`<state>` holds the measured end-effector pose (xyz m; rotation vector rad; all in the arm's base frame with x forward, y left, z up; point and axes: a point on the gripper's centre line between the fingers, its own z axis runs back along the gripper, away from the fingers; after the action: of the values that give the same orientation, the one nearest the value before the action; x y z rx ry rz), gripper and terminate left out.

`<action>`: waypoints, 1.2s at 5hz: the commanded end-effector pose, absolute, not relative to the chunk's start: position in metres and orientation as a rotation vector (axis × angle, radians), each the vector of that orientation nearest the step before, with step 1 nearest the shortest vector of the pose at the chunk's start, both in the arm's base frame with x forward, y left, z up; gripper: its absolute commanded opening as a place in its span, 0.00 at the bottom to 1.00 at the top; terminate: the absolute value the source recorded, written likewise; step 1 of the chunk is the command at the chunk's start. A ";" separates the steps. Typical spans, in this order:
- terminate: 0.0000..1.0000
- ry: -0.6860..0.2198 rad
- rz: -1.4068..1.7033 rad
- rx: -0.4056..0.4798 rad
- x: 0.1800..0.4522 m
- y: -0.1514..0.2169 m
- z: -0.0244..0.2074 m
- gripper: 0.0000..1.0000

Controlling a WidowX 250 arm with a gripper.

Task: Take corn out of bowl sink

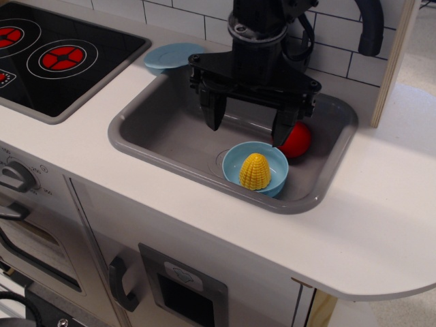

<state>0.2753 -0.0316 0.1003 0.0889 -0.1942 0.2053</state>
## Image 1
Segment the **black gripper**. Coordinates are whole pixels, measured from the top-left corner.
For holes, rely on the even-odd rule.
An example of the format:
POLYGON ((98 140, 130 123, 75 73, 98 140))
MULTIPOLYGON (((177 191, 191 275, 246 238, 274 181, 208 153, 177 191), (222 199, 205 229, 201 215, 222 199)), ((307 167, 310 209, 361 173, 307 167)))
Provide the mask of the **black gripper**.
POLYGON ((298 118, 310 117, 321 84, 295 68, 280 43, 254 45, 233 42, 229 52, 193 54, 191 88, 200 100, 205 123, 217 131, 227 98, 277 109, 272 126, 272 145, 279 147, 298 118))

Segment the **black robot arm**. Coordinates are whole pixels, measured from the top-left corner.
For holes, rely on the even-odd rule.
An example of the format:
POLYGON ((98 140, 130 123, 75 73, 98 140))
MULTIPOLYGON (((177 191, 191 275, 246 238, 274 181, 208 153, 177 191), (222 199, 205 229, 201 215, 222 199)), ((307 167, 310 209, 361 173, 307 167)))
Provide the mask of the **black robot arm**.
POLYGON ((285 47, 288 25, 307 23, 310 1, 235 1, 228 18, 229 52, 193 54, 190 87, 206 124, 218 130, 227 99, 274 108, 272 145, 282 146, 297 120, 313 114, 321 84, 292 66, 285 47))

